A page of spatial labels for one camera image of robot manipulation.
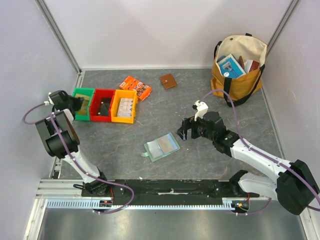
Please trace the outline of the yellow canvas tote bag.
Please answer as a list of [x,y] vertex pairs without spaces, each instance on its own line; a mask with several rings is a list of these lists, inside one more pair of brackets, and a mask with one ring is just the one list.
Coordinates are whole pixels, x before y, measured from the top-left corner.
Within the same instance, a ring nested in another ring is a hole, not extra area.
[[244,104],[262,87],[268,45],[247,33],[230,35],[214,48],[211,88],[229,107]]

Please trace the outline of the red white box in bag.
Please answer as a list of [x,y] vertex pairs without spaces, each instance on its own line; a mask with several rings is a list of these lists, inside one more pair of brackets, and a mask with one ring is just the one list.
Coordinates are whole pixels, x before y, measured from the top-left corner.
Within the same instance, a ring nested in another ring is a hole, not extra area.
[[255,61],[255,60],[247,60],[245,63],[244,63],[244,71],[248,74],[252,71],[255,71],[257,70],[258,68],[260,67],[260,63],[258,61]]

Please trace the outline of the green card holder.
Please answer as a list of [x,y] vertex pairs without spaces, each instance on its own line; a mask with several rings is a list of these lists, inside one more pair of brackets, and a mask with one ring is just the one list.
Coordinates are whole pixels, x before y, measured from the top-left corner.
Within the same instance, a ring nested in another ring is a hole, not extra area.
[[152,162],[158,161],[181,149],[171,132],[145,143],[144,148],[145,152],[141,152],[140,155],[145,158],[149,157]]

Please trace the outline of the red plastic bin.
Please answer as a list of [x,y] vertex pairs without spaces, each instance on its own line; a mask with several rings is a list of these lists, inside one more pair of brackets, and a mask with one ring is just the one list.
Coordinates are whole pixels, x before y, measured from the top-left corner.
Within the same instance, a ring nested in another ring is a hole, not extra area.
[[89,116],[92,122],[111,122],[111,107],[115,89],[96,88],[89,107]]

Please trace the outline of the orange snack package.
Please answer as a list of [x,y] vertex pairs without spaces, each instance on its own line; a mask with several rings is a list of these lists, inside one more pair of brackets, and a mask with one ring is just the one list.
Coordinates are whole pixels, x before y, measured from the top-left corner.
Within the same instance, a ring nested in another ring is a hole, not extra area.
[[152,87],[144,84],[138,79],[128,76],[120,85],[122,90],[136,91],[137,98],[140,101],[144,101],[152,92]]

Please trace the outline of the brown leather wallet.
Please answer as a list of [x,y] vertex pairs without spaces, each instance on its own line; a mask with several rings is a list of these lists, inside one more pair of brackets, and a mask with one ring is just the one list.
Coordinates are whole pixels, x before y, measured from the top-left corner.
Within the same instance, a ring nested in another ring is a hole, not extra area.
[[168,90],[174,87],[177,87],[178,84],[174,78],[174,76],[171,73],[162,75],[160,78],[160,82],[163,85],[163,87]]

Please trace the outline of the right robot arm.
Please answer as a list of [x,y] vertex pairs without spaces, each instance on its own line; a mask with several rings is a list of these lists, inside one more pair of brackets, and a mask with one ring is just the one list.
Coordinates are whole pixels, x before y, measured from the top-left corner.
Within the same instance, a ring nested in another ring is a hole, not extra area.
[[192,139],[208,139],[218,152],[240,160],[264,174],[261,177],[239,171],[229,184],[233,196],[255,193],[275,199],[294,215],[300,215],[314,199],[320,198],[320,189],[305,162],[299,159],[290,162],[255,147],[238,133],[228,130],[218,112],[210,111],[203,117],[184,118],[176,133],[185,141],[188,131]]

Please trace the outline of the orange credit card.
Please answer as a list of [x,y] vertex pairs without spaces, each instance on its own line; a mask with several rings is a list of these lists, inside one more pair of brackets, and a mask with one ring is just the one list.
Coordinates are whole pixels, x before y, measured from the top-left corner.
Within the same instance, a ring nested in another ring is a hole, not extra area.
[[168,154],[175,149],[167,135],[158,138],[157,142],[164,154]]
[[88,95],[84,95],[84,94],[80,94],[80,93],[76,93],[75,94],[76,98],[83,98],[83,102],[81,104],[81,107],[79,109],[79,111],[77,112],[78,115],[80,116],[87,116],[87,108],[89,105],[89,101],[90,101],[90,97]]

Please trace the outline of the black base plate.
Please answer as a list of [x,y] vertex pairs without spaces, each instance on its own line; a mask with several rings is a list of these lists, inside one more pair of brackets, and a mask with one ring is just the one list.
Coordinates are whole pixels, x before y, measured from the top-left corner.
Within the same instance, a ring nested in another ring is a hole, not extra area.
[[123,186],[114,186],[100,181],[89,184],[74,184],[73,187],[81,190],[83,197],[113,197],[114,205],[124,205],[131,198],[130,206],[178,206],[178,205],[218,205],[223,198],[258,198],[257,193],[246,193],[235,182],[220,181],[217,179],[117,179],[117,184],[126,185],[132,192]]

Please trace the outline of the blue razor box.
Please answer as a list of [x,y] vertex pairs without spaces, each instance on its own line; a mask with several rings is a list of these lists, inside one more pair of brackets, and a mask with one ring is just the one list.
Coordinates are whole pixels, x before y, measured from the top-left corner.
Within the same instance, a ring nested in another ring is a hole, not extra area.
[[222,76],[225,78],[236,79],[246,74],[244,68],[232,54],[223,55],[217,60],[217,64]]

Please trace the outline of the green plastic bin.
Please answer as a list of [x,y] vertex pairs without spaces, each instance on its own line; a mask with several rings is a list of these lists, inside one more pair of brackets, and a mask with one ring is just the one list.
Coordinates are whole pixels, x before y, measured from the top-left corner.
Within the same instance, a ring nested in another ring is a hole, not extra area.
[[90,105],[92,102],[92,98],[94,96],[95,89],[94,88],[75,88],[72,96],[75,97],[76,94],[83,94],[90,97],[89,104],[87,107],[87,115],[78,115],[78,112],[75,114],[76,121],[90,121]]

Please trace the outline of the white boxes in yellow bin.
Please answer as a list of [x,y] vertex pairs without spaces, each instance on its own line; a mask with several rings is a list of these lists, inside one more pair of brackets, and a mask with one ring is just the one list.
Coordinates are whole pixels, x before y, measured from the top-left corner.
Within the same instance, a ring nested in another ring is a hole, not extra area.
[[132,98],[121,98],[117,110],[117,117],[131,118],[134,100]]

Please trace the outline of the yellow plastic bin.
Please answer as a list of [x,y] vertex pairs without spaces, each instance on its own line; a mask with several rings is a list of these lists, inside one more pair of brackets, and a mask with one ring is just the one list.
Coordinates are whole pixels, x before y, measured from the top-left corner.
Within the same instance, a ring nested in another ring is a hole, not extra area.
[[136,91],[116,90],[111,107],[111,121],[113,123],[133,124],[137,103]]

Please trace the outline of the black item in red bin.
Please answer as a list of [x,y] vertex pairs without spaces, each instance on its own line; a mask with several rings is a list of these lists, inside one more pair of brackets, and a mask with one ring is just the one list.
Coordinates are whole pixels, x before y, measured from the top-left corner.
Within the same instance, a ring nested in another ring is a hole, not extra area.
[[111,106],[111,98],[103,97],[100,101],[99,108],[97,111],[98,116],[108,117],[109,116],[109,110]]

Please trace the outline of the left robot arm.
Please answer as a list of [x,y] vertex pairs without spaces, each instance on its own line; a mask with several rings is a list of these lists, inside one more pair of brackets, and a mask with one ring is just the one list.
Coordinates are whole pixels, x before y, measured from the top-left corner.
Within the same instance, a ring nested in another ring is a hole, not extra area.
[[105,197],[112,193],[112,187],[80,150],[80,139],[72,126],[83,102],[83,97],[71,96],[64,90],[49,93],[48,103],[53,105],[53,111],[37,121],[35,127],[46,152],[68,163],[81,176],[82,183],[73,187],[80,189],[83,197]]

